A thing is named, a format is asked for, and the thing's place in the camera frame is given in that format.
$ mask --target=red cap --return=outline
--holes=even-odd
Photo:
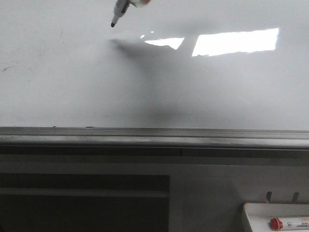
[[[272,220],[270,220],[270,227],[273,230],[280,230],[283,228],[282,221],[280,221],[278,218],[273,218]]]

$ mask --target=dark panel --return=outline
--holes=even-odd
[[[100,156],[180,156],[180,149],[163,148],[103,148],[103,147],[48,147],[0,146],[0,154],[23,155],[100,155]]]
[[[184,157],[235,157],[235,158],[273,158],[305,159],[308,150],[266,150],[266,149],[182,149]]]
[[[19,187],[18,174],[0,174],[0,187],[9,186],[11,188]]]
[[[168,199],[24,197],[5,198],[8,214],[5,232],[167,232]],[[32,228],[19,219],[25,216],[15,202],[25,201]]]

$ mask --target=white surface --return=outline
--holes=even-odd
[[[246,203],[244,215],[251,227],[246,232],[273,232],[269,222],[277,217],[309,215],[309,204]],[[289,230],[288,232],[309,232],[309,230]]]
[[[153,0],[112,29],[114,4],[0,1],[0,126],[309,130],[308,0]],[[192,57],[267,29],[275,50]]]

